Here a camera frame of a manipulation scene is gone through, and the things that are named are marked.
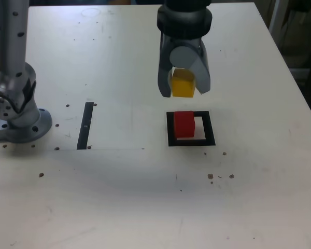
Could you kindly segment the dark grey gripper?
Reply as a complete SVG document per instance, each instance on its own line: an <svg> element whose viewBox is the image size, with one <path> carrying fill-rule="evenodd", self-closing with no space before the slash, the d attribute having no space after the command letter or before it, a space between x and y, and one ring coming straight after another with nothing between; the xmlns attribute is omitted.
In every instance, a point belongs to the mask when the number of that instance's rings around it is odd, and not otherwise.
<svg viewBox="0 0 311 249"><path fill-rule="evenodd" d="M170 45L176 47L172 52L166 48ZM176 39L161 33L158 87L163 97L170 98L172 94L169 86L169 73L173 66L184 68L194 75L196 88L200 94L210 91L211 77L205 50L201 38Z"/></svg>

